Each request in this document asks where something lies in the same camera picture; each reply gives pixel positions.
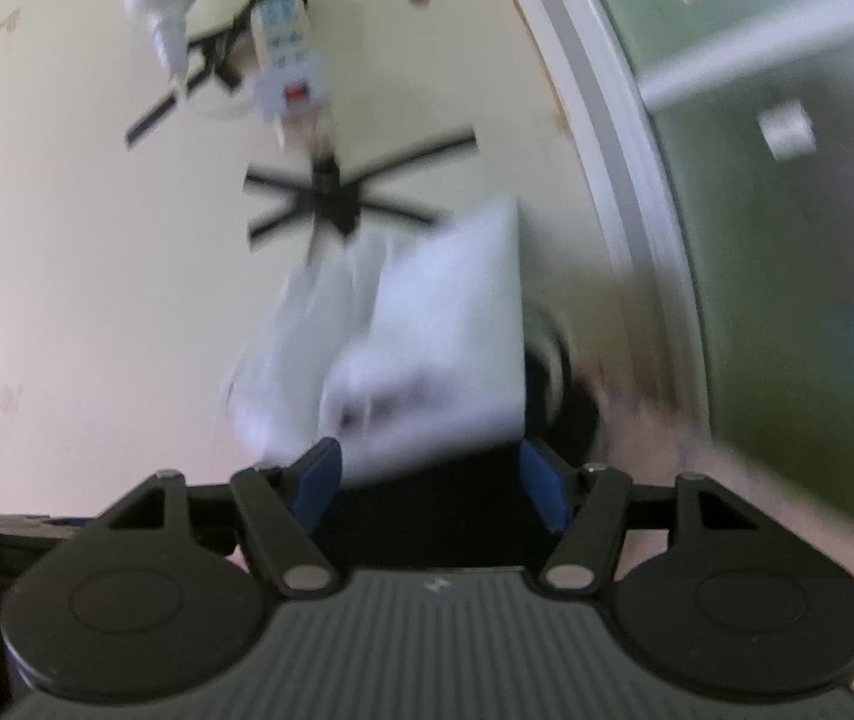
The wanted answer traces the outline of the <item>white garment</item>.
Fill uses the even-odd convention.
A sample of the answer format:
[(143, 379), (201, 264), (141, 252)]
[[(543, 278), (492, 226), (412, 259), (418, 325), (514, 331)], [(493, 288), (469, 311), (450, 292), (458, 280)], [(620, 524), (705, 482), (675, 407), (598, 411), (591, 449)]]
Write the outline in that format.
[(235, 367), (226, 411), (239, 444), (271, 465), (337, 440), (347, 486), (519, 439), (516, 202), (413, 238), (365, 231), (295, 270)]

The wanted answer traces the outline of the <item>white wall switch box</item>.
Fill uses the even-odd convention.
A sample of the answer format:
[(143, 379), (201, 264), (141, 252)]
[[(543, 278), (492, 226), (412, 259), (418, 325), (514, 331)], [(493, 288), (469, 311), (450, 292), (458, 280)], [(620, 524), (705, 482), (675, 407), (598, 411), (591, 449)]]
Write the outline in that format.
[(306, 0), (260, 0), (251, 11), (257, 71), (254, 97), (266, 121), (294, 121), (329, 104)]

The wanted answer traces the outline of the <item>white door frame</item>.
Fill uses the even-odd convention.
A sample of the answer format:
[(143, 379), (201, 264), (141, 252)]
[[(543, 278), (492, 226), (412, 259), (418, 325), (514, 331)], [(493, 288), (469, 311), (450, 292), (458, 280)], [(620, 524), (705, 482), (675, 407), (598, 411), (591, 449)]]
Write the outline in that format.
[(702, 322), (673, 190), (601, 0), (516, 0), (593, 195), (624, 312), (633, 379), (712, 421)]

